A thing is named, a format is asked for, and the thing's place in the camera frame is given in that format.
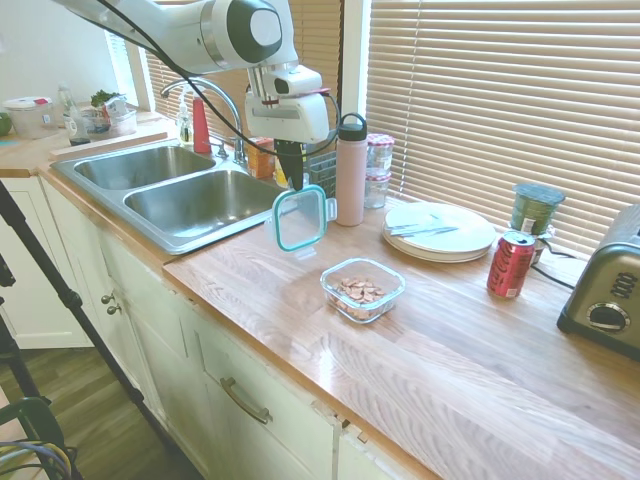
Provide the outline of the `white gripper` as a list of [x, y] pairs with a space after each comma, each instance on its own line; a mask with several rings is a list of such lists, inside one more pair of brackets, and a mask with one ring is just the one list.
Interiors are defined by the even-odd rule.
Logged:
[[245, 97], [247, 126], [253, 136], [274, 140], [274, 151], [287, 181], [295, 191], [304, 186], [303, 151], [299, 142], [321, 142], [329, 136], [325, 100], [314, 93], [301, 97], [281, 97], [271, 108], [259, 97]]

